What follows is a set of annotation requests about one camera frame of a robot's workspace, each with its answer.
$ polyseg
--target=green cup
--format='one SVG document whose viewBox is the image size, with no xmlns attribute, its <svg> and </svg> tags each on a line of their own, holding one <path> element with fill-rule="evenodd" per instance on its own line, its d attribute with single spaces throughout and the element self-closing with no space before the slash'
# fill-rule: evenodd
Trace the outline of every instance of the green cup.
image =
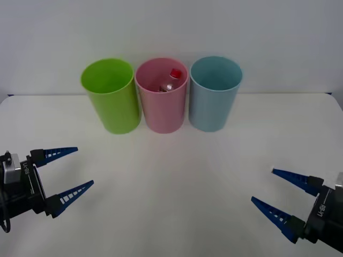
<svg viewBox="0 0 343 257">
<path fill-rule="evenodd" d="M 132 66 L 120 59 L 103 59 L 88 66 L 81 75 L 104 127 L 111 133 L 124 134 L 140 123 L 140 110 Z"/>
</svg>

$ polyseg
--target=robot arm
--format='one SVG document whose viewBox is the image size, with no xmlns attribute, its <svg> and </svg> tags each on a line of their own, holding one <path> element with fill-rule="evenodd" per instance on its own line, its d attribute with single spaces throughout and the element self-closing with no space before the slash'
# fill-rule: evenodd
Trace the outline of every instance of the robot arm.
<svg viewBox="0 0 343 257">
<path fill-rule="evenodd" d="M 292 243 L 299 238 L 312 243 L 320 240 L 343 253 L 343 173 L 335 189 L 323 185 L 324 180 L 274 169 L 275 175 L 291 182 L 317 199 L 307 222 L 280 211 L 255 197 L 251 201 Z"/>
<path fill-rule="evenodd" d="M 22 162 L 18 154 L 6 152 L 0 156 L 0 222 L 6 233 L 11 230 L 11 218 L 31 209 L 36 214 L 45 211 L 47 216 L 57 217 L 94 184 L 91 180 L 46 198 L 37 168 L 77 150 L 77 147 L 32 150 L 31 156 Z"/>
</svg>

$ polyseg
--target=blue cup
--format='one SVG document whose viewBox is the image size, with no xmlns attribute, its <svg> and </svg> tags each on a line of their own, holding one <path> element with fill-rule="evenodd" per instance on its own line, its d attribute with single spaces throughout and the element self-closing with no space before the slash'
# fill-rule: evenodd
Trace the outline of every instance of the blue cup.
<svg viewBox="0 0 343 257">
<path fill-rule="evenodd" d="M 241 68 L 225 57 L 204 57 L 192 65 L 190 77 L 190 123 L 205 132 L 222 129 L 243 78 Z"/>
</svg>

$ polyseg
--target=plastic cup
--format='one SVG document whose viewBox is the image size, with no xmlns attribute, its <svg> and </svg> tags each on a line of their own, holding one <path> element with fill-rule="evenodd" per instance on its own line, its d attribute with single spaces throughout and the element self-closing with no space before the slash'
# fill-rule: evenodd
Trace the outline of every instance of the plastic cup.
<svg viewBox="0 0 343 257">
<path fill-rule="evenodd" d="M 222 129 L 243 78 L 241 68 L 225 57 L 210 56 L 197 60 L 190 75 L 190 123 L 205 132 Z"/>
<path fill-rule="evenodd" d="M 140 110 L 132 66 L 120 59 L 102 59 L 88 66 L 81 84 L 111 133 L 124 134 L 140 123 Z"/>
<path fill-rule="evenodd" d="M 169 78 L 172 69 L 182 72 L 179 87 L 168 92 L 156 92 Z M 172 133 L 184 120 L 184 108 L 189 73 L 186 66 L 171 58 L 156 58 L 144 62 L 136 71 L 136 84 L 147 126 L 157 133 Z"/>
</svg>

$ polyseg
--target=red bottle cap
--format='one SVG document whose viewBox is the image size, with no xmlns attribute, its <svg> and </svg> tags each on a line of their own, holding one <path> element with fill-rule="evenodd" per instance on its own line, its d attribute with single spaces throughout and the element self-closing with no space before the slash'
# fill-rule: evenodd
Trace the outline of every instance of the red bottle cap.
<svg viewBox="0 0 343 257">
<path fill-rule="evenodd" d="M 179 79 L 182 75 L 182 72 L 178 69 L 172 69 L 170 76 L 173 77 L 174 79 Z"/>
</svg>

